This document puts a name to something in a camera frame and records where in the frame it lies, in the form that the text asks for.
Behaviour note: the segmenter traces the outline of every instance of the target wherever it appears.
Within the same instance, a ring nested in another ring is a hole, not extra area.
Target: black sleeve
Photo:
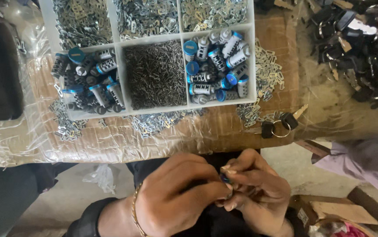
[[[287,209],[285,218],[291,223],[294,229],[295,237],[309,237],[306,230],[303,227],[302,221],[297,217],[296,210],[292,207]]]
[[[81,218],[72,222],[63,237],[100,237],[98,217],[105,206],[116,200],[118,199],[115,197],[109,197],[91,203],[82,213]]]

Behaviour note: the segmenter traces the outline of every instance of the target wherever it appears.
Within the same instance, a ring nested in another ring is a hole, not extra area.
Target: brown cardboard
[[[309,226],[319,225],[327,220],[350,221],[363,224],[378,233],[378,221],[363,207],[355,205],[347,198],[294,195],[290,206],[296,209],[306,231]]]
[[[271,100],[260,102],[262,114],[275,110],[295,112],[301,106],[298,102],[296,32],[291,13],[273,9],[266,16],[256,15],[255,35],[263,48],[276,52],[276,63],[282,66],[285,78],[285,89],[280,90],[277,86]],[[27,64],[39,112],[53,146],[44,151],[45,160],[29,162],[131,162],[168,157],[181,151],[209,154],[292,143],[294,132],[288,137],[272,139],[245,132],[235,105],[208,108],[209,112],[202,117],[186,116],[177,125],[146,139],[132,128],[129,119],[104,118],[106,128],[98,124],[98,119],[90,119],[81,138],[73,142],[60,141],[54,135],[57,130],[55,115],[48,110],[50,103],[57,99],[55,81],[50,75],[52,63],[49,55]]]

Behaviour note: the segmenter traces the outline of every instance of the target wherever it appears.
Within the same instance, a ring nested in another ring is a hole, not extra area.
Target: small metal part
[[[186,105],[180,40],[123,48],[133,110]]]

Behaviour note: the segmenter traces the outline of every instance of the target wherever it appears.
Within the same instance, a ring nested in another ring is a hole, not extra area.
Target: key ring
[[[281,120],[277,120],[277,121],[273,122],[272,124],[275,124],[276,122],[281,122],[281,123],[282,123]],[[271,132],[272,132],[272,134],[273,134],[274,136],[276,136],[276,137],[287,137],[287,136],[290,134],[290,132],[291,132],[291,126],[290,126],[289,124],[287,124],[287,126],[288,126],[288,133],[287,133],[286,135],[284,135],[284,136],[278,136],[278,135],[276,135],[276,134],[274,133],[274,131],[272,131],[272,130],[271,130]]]

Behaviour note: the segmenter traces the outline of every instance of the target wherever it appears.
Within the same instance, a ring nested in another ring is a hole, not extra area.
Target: cardboard sheet
[[[267,16],[256,16],[255,33],[263,48],[276,52],[285,78],[285,89],[276,88],[271,100],[259,104],[262,115],[275,110],[295,112],[301,106],[298,103],[296,33],[290,13],[275,9]],[[53,146],[43,151],[48,162],[115,163],[167,157],[180,151],[195,154],[237,151],[286,145],[294,136],[293,132],[285,138],[262,139],[260,134],[246,132],[236,114],[236,106],[229,105],[208,108],[209,112],[202,117],[186,116],[170,129],[145,139],[133,130],[130,119],[105,118],[106,128],[98,124],[98,119],[90,119],[81,138],[63,142],[54,135],[57,123],[53,120],[55,115],[48,110],[57,98],[55,81],[50,75],[52,63],[51,56],[46,55],[27,64],[39,112]]]

